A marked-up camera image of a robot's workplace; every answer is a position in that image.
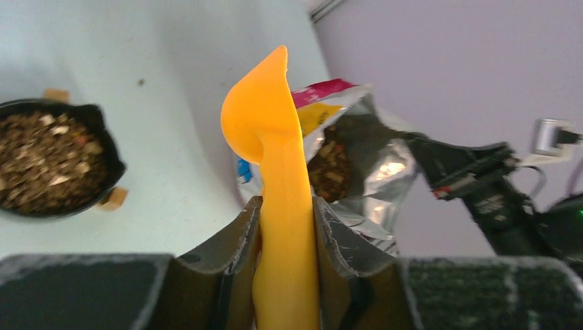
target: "kibble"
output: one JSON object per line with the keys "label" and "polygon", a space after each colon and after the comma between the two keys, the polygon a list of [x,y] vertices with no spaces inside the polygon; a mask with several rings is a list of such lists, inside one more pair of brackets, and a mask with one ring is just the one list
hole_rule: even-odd
{"label": "kibble", "polygon": [[63,114],[0,120],[0,205],[31,215],[59,215],[100,192],[105,159],[87,127]]}
{"label": "kibble", "polygon": [[348,195],[352,178],[351,164],[334,125],[324,130],[324,142],[308,162],[308,176],[316,195],[328,203]]}

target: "yellow label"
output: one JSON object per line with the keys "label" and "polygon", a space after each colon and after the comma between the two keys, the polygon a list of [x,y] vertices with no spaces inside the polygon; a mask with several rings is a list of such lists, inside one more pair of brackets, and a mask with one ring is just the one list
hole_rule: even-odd
{"label": "yellow label", "polygon": [[321,124],[342,109],[340,105],[328,105],[321,102],[309,104],[298,109],[302,135],[315,131]]}

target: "cable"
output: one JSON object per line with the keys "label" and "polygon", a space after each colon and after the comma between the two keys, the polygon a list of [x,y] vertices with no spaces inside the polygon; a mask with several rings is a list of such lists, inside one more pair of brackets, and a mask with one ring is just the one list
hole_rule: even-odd
{"label": "cable", "polygon": [[583,135],[571,131],[559,130],[555,144],[578,144]]}
{"label": "cable", "polygon": [[521,166],[521,167],[530,168],[531,170],[535,170],[538,172],[538,182],[536,183],[536,186],[534,187],[532,192],[529,194],[531,198],[534,198],[538,194],[540,194],[542,189],[545,187],[545,184],[547,184],[547,175],[545,174],[545,172],[543,172],[540,168],[536,166]]}
{"label": "cable", "polygon": [[566,194],[567,196],[571,197],[575,194],[575,187],[577,186],[577,181],[579,181],[579,177],[583,173],[583,158],[577,164],[577,167],[573,170],[573,174],[571,174],[571,178],[569,178],[569,183],[566,187]]}

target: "scoop handle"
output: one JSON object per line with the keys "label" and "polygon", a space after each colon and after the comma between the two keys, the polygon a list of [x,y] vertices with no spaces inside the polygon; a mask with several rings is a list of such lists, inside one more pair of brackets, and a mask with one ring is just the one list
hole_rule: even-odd
{"label": "scoop handle", "polygon": [[320,292],[314,209],[301,132],[262,135],[261,258],[253,280],[259,330],[318,330]]}

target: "food bag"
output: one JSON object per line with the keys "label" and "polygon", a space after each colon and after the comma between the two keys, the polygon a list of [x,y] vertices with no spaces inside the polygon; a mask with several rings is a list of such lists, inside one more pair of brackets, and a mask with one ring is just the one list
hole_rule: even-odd
{"label": "food bag", "polygon": [[[369,85],[335,79],[291,94],[314,195],[323,197],[347,226],[397,256],[393,227],[418,174],[402,140],[413,128],[378,110]],[[261,194],[259,167],[238,157],[236,167],[247,203]]]}

